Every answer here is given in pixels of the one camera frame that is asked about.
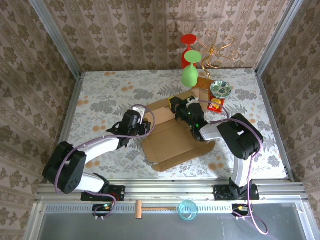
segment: gray floor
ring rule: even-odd
[[[236,220],[230,214],[199,214],[183,221],[178,214],[113,214],[94,220],[91,214],[46,214],[40,240],[304,240],[294,204],[259,204],[255,215],[269,228],[263,236],[250,219]]]

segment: green wine glass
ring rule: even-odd
[[[191,50],[185,53],[184,58],[191,64],[183,70],[181,83],[188,88],[192,88],[198,82],[198,70],[193,64],[200,62],[202,56],[200,52]]]

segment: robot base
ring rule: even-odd
[[[229,180],[229,185],[214,185],[213,194],[215,201],[234,201],[248,200],[248,185],[238,187],[235,183]],[[258,187],[250,182],[250,200],[259,200]]]
[[[113,195],[117,202],[123,202],[125,200],[126,187],[120,185],[110,185],[110,182],[103,176],[94,173],[97,177],[104,181],[104,184],[100,190],[100,194]],[[111,197],[108,196],[95,196],[85,191],[81,194],[81,201],[83,202],[109,202],[112,201]]]

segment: cable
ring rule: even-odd
[[[146,136],[148,136],[154,129],[155,129],[155,126],[156,126],[156,116],[155,114],[146,106],[144,105],[141,105],[141,104],[135,104],[133,105],[131,108],[133,107],[142,107],[144,108],[147,112],[151,113],[152,115],[152,118],[153,118],[153,126],[151,128],[151,130],[146,133],[146,134],[143,134],[143,135],[140,135],[140,136],[126,136],[126,135],[107,135],[107,136],[101,136],[101,137],[97,137],[95,139],[92,139],[90,141],[87,141],[77,147],[75,147],[74,149],[72,149],[66,156],[65,158],[63,159],[57,173],[56,173],[56,176],[55,176],[55,180],[54,180],[54,190],[57,194],[62,194],[62,191],[59,190],[58,188],[58,182],[59,182],[59,178],[60,178],[60,175],[61,175],[61,172],[62,172],[62,169],[64,168],[66,162],[68,161],[68,159],[70,158],[70,156],[77,150],[79,149],[82,149],[82,148],[85,148],[87,146],[90,146],[96,142],[99,142],[101,140],[106,140],[106,139],[109,139],[109,138],[128,138],[128,139],[138,139],[138,138],[144,138]],[[114,201],[114,206],[113,208],[110,210],[110,213],[111,211],[115,208],[116,206],[116,198],[110,194],[105,194],[105,193],[95,193],[95,192],[91,192],[91,191],[85,191],[87,194],[90,194],[90,195],[93,195],[93,196],[100,196],[100,197],[109,197],[109,198],[112,198],[113,201]]]
[[[247,179],[247,185],[250,186],[250,175],[251,175],[251,173],[252,173],[252,165],[253,165],[252,163],[253,163],[253,160],[254,160],[254,158],[260,153],[260,151],[261,151],[262,148],[263,148],[262,141],[261,141],[260,137],[258,136],[258,134],[257,134],[248,124],[246,124],[246,123],[244,123],[243,121],[240,121],[240,120],[238,120],[238,119],[229,118],[229,113],[228,113],[228,111],[227,111],[226,108],[225,108],[224,106],[222,106],[221,104],[216,103],[216,102],[212,102],[212,101],[204,101],[204,100],[199,100],[199,101],[200,101],[200,102],[205,102],[205,103],[210,103],[210,104],[219,105],[219,106],[221,106],[221,107],[223,108],[223,110],[225,111],[225,113],[226,113],[226,115],[227,115],[227,118],[222,119],[222,120],[218,120],[218,121],[211,121],[210,124],[217,124],[217,123],[228,122],[228,121],[232,121],[232,122],[241,124],[241,125],[244,126],[246,129],[248,129],[248,130],[254,135],[254,137],[257,139],[257,141],[259,142],[259,145],[260,145],[259,150],[258,150],[257,152],[255,152],[255,153],[252,155],[251,159],[250,159],[249,173],[248,173],[248,179]],[[253,224],[254,224],[255,228],[258,230],[259,233],[261,233],[262,235],[267,235],[267,234],[269,233],[269,229],[268,229],[267,225],[265,224],[265,222],[264,222],[261,218],[253,215],[253,211],[252,211],[251,204],[250,204],[250,199],[251,199],[251,198],[250,198],[250,191],[249,191],[249,190],[247,190],[247,197],[248,197],[248,207],[249,207],[250,216],[246,216],[246,217],[251,217],[251,219],[252,219],[252,221],[253,221]],[[256,219],[259,219],[259,220],[263,223],[263,225],[265,226],[265,229],[266,229],[265,232],[262,231],[262,230],[258,227],[255,218],[256,218]]]
[[[111,192],[110,194],[116,198],[116,201],[117,201],[117,202],[119,202],[119,199],[120,199],[120,198],[119,198],[119,195],[118,195],[118,194],[116,194],[115,192]]]
[[[112,207],[111,207],[111,209],[109,210],[109,212],[107,212],[107,213],[105,213],[105,211],[103,211],[103,214],[104,214],[104,216],[102,216],[103,218],[102,219],[106,219],[107,217],[109,217],[109,215],[111,214],[111,212],[113,211],[113,209],[114,209],[114,207],[115,207],[115,204],[116,204],[116,202],[115,201],[112,201]],[[97,216],[97,211],[99,210],[99,209],[106,209],[105,208],[105,206],[103,205],[103,206],[97,206],[95,209],[94,209],[94,211],[93,211],[93,216],[95,217],[95,219],[98,219],[98,216]]]
[[[246,218],[251,218],[251,216],[242,216],[241,214],[237,213],[236,211],[233,211],[233,214],[237,215],[239,218],[242,218],[242,219],[246,219]],[[264,235],[267,235],[269,233],[268,231],[268,227],[267,227],[267,224],[258,216],[253,216],[255,219],[258,219],[265,227],[266,229],[266,233]]]

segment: cardboard box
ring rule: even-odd
[[[191,96],[208,100],[208,91],[200,88],[192,89],[176,95],[182,100]],[[207,103],[201,103],[202,110],[207,111]],[[155,128],[142,142],[146,159],[157,163],[152,168],[163,172],[186,161],[211,152],[215,142],[200,142],[193,138],[191,128],[181,120],[175,120],[175,115],[169,108],[168,99],[163,99],[147,106],[155,115]],[[153,125],[150,113],[145,117]]]

